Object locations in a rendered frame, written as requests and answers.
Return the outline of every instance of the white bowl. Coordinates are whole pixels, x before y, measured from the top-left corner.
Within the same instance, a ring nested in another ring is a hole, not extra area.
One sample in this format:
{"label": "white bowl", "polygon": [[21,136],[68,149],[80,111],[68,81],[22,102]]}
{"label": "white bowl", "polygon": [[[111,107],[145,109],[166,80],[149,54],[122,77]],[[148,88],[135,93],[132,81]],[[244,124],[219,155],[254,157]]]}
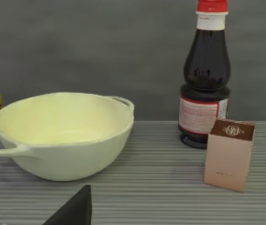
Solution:
{"label": "white bowl", "polygon": [[88,177],[122,151],[134,121],[134,105],[120,97],[52,93],[0,110],[0,157],[47,180]]}

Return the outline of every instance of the striped table surface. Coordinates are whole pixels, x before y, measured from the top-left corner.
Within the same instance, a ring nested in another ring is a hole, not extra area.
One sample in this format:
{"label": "striped table surface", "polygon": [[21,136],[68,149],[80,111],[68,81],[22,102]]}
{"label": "striped table surface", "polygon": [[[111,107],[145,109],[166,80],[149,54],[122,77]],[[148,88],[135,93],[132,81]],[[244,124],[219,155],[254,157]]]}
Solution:
{"label": "striped table surface", "polygon": [[257,122],[244,194],[203,184],[205,151],[184,146],[174,121],[138,121],[100,173],[50,182],[0,158],[0,225],[41,225],[85,184],[94,225],[266,225],[266,122]]}

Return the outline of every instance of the brown box top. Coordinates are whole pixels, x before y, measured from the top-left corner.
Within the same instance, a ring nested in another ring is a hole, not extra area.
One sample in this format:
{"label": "brown box top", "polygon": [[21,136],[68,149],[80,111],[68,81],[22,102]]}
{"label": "brown box top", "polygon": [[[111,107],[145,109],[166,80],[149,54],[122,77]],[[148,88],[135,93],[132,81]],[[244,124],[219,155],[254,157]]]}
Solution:
{"label": "brown box top", "polygon": [[254,131],[255,124],[253,123],[217,119],[210,134],[252,141]]}

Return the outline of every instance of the gray wall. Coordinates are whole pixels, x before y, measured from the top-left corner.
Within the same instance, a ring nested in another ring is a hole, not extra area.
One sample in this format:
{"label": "gray wall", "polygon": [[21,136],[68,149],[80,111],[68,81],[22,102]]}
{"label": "gray wall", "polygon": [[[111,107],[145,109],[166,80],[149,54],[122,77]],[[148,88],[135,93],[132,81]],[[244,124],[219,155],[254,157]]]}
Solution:
{"label": "gray wall", "polygon": [[[56,91],[119,95],[176,120],[196,0],[0,0],[4,102]],[[231,0],[230,117],[266,120],[266,0]]]}

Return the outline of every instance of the bowl handle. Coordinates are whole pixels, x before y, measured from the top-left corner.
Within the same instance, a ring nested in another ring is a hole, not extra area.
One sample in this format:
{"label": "bowl handle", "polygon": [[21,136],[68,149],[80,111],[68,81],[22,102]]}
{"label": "bowl handle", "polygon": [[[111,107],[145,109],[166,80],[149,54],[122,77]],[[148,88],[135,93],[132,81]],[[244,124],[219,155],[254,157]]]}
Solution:
{"label": "bowl handle", "polygon": [[15,148],[0,149],[0,157],[33,157],[33,155],[26,145],[17,144]]}
{"label": "bowl handle", "polygon": [[133,112],[134,111],[134,104],[133,102],[129,101],[128,99],[125,99],[123,97],[117,97],[117,96],[109,96],[110,98],[114,99],[114,100],[117,100],[121,103],[124,103],[125,105],[127,105],[130,110]]}

